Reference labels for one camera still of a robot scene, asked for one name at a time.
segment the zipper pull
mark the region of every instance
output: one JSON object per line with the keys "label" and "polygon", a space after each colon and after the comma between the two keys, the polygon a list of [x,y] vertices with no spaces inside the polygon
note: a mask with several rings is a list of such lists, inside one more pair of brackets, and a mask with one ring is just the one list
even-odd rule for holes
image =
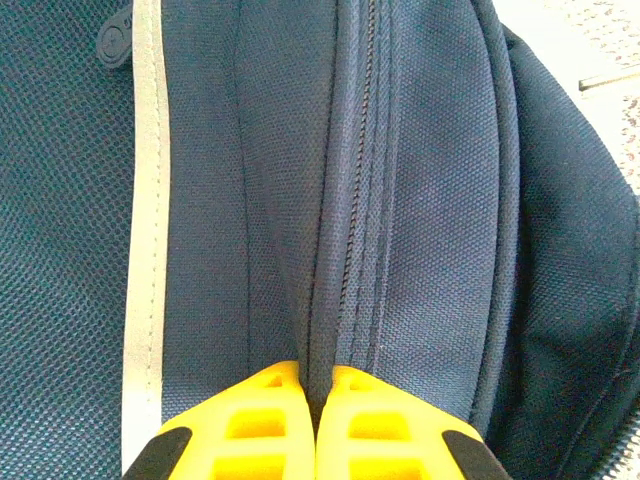
{"label": "zipper pull", "polygon": [[131,58],[132,4],[121,8],[109,18],[98,32],[96,52],[108,69],[121,66]]}

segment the gray reflective stripe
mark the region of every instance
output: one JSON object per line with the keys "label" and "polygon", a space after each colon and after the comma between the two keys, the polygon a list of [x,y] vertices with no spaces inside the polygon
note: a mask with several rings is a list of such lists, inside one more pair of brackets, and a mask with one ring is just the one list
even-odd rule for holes
{"label": "gray reflective stripe", "polygon": [[161,423],[162,345],[169,213],[169,111],[161,0],[133,9],[135,185],[122,380],[122,468]]}

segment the yellow plastic object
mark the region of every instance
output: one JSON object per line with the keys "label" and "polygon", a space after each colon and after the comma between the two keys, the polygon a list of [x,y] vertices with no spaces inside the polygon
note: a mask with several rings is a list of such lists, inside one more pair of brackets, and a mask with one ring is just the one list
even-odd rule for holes
{"label": "yellow plastic object", "polygon": [[316,443],[317,480],[464,480],[442,433],[473,427],[351,367],[337,366]]}
{"label": "yellow plastic object", "polygon": [[169,420],[192,437],[170,480],[311,480],[314,436],[296,362],[277,363]]}

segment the backpack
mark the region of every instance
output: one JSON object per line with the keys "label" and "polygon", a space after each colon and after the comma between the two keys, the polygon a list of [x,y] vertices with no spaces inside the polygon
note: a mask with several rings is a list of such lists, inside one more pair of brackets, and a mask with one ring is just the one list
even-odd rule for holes
{"label": "backpack", "polygon": [[347,365],[513,478],[618,469],[636,199],[488,0],[127,8],[0,7],[0,477],[116,478],[282,360],[316,421]]}

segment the zipper track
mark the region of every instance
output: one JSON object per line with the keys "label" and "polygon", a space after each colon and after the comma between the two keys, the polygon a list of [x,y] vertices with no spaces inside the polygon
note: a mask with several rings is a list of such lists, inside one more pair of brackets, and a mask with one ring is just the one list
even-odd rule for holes
{"label": "zipper track", "polygon": [[592,480],[636,480],[640,476],[640,400]]}
{"label": "zipper track", "polygon": [[362,183],[362,169],[364,164],[364,142],[367,130],[369,101],[371,98],[371,78],[373,75],[373,38],[375,35],[375,15],[376,0],[369,0],[366,54],[367,59],[365,65],[364,94],[362,96],[362,106],[360,110],[360,133],[358,136],[358,153],[356,156],[353,199],[351,203],[351,219],[349,222],[349,235],[347,236],[347,252],[344,262],[344,273],[342,274],[342,288],[340,290],[340,313],[342,313],[344,310],[344,304],[347,296],[347,285],[349,284],[351,265],[353,263],[353,244],[355,241],[356,223],[358,220],[358,207],[360,204],[360,184]]}

